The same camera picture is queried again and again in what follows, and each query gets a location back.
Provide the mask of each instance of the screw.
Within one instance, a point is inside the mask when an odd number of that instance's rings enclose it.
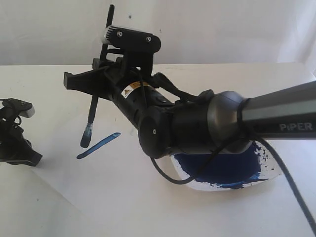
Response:
[[[117,32],[117,37],[121,38],[123,36],[123,33],[121,31]]]

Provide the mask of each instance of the paint palette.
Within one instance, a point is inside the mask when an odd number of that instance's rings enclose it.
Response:
[[[177,154],[170,156],[181,179],[194,175],[209,155]],[[271,153],[254,142],[242,154],[217,155],[206,170],[187,185],[203,191],[220,191],[250,187],[281,174]]]

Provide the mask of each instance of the warning label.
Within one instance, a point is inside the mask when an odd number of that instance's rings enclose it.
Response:
[[[144,86],[149,86],[147,82],[143,82]],[[133,82],[128,85],[121,93],[121,95],[126,99],[135,89],[140,88],[140,81]]]

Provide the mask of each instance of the white wall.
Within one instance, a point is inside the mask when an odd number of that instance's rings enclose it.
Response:
[[[156,63],[305,62],[316,37],[314,0],[0,0],[0,64],[90,64],[110,3]]]

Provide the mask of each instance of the blue paint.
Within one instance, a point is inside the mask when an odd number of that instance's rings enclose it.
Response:
[[[89,148],[88,150],[86,150],[84,153],[79,154],[77,156],[77,159],[82,159],[85,158],[87,155],[91,154],[92,152],[94,152],[95,150],[99,149],[100,147],[104,146],[105,144],[111,142],[112,140],[116,139],[117,137],[120,136],[120,132],[115,132],[112,135],[102,139],[100,142],[98,142],[97,144],[95,144],[94,146],[92,146],[91,148]]]
[[[260,156],[255,154],[257,149],[261,148],[253,143],[242,154],[217,155],[196,181],[231,189],[239,189],[243,188],[244,184],[263,181],[259,179],[261,168]],[[194,175],[209,155],[178,154],[175,158],[187,174]]]

